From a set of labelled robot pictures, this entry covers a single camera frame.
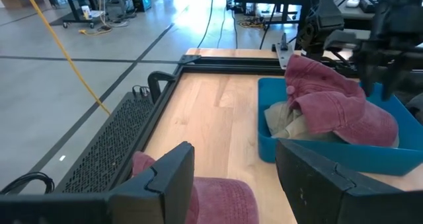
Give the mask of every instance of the wooden table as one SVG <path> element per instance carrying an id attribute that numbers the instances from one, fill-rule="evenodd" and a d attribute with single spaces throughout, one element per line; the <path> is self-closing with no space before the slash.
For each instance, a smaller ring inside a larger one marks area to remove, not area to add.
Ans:
<path id="1" fill-rule="evenodd" d="M 189 49 L 186 54 L 277 58 L 270 50 Z M 188 141 L 195 146 L 196 176 L 242 180 L 255 194 L 260 223 L 296 223 L 275 164 L 258 157 L 257 81 L 262 77 L 184 74 L 145 152 L 158 159 Z M 422 165 L 404 177 L 366 175 L 403 190 L 423 189 Z"/>

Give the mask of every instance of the metal bracket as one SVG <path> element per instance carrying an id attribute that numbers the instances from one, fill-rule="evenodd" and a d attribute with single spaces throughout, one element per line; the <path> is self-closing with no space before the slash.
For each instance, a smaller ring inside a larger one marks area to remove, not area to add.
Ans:
<path id="1" fill-rule="evenodd" d="M 148 76 L 147 82 L 148 87 L 150 88 L 151 100 L 153 101 L 153 104 L 157 102 L 161 94 L 159 81 L 174 82 L 175 79 L 176 77 L 174 75 L 162 71 L 154 71 Z"/>
<path id="2" fill-rule="evenodd" d="M 196 61 L 197 59 L 201 59 L 199 55 L 183 55 L 180 60 L 179 64 L 187 64 Z"/>
<path id="3" fill-rule="evenodd" d="M 280 67 L 283 70 L 286 70 L 286 67 L 288 66 L 288 61 L 291 55 L 293 54 L 292 46 L 286 42 L 286 33 L 282 35 L 282 40 L 280 43 L 277 43 L 274 46 L 274 49 L 276 50 L 276 54 L 278 55 L 278 60 Z"/>

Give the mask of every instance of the workbench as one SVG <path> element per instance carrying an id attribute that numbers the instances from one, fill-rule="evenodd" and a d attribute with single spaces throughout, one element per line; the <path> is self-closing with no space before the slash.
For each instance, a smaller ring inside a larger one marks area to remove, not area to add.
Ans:
<path id="1" fill-rule="evenodd" d="M 228 61 L 277 58 L 270 50 L 189 49 L 186 54 Z M 341 54 L 349 57 L 350 52 Z M 333 58 L 328 52 L 325 56 Z M 195 176 L 242 180 L 255 194 L 260 223 L 296 223 L 275 164 L 258 157 L 257 81 L 262 77 L 269 76 L 182 73 L 163 105 L 145 152 L 158 159 L 188 141 L 195 147 Z M 366 175 L 402 190 L 423 189 L 423 165 L 403 177 Z"/>

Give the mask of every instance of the yellow cable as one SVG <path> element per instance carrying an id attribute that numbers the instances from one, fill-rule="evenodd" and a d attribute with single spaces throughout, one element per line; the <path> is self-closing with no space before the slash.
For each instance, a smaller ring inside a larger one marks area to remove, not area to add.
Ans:
<path id="1" fill-rule="evenodd" d="M 90 92 L 91 96 L 94 97 L 94 99 L 96 100 L 96 102 L 98 103 L 98 105 L 108 114 L 111 115 L 110 111 L 105 107 L 105 105 L 100 101 L 100 99 L 98 99 L 97 95 L 93 92 L 93 90 L 90 88 L 90 86 L 88 86 L 87 82 L 85 82 L 84 78 L 82 77 L 82 75 L 80 74 L 79 70 L 77 69 L 77 67 L 75 66 L 75 64 L 73 63 L 72 59 L 70 58 L 70 56 L 67 54 L 65 48 L 63 47 L 63 45 L 61 44 L 61 42 L 59 41 L 58 36 L 56 35 L 56 33 L 53 31 L 53 28 L 48 24 L 47 19 L 45 18 L 45 16 L 42 14 L 40 8 L 38 7 L 38 5 L 35 3 L 35 0 L 29 0 L 32 4 L 32 6 L 35 8 L 35 11 L 38 13 L 38 16 L 40 16 L 40 18 L 42 19 L 42 21 L 44 22 L 44 25 L 46 25 L 47 29 L 50 31 L 50 33 L 52 34 L 54 40 L 56 41 L 56 43 L 58 44 L 61 52 L 63 52 L 63 54 L 65 55 L 67 61 L 69 62 L 69 64 L 71 65 L 73 71 L 77 74 L 79 80 L 82 82 L 82 84 L 84 84 L 85 88 L 87 88 L 88 92 Z"/>

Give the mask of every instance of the red cloth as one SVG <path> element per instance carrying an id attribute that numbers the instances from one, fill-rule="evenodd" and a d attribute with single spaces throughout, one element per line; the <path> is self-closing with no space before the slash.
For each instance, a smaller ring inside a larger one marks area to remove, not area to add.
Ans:
<path id="1" fill-rule="evenodd" d="M 155 160 L 137 151 L 132 158 L 132 176 Z M 258 224 L 252 190 L 239 180 L 194 177 L 185 224 Z"/>
<path id="2" fill-rule="evenodd" d="M 310 133 L 333 131 L 351 144 L 398 145 L 398 124 L 368 102 L 359 84 L 303 56 L 291 56 L 285 73 L 291 108 L 301 109 Z"/>

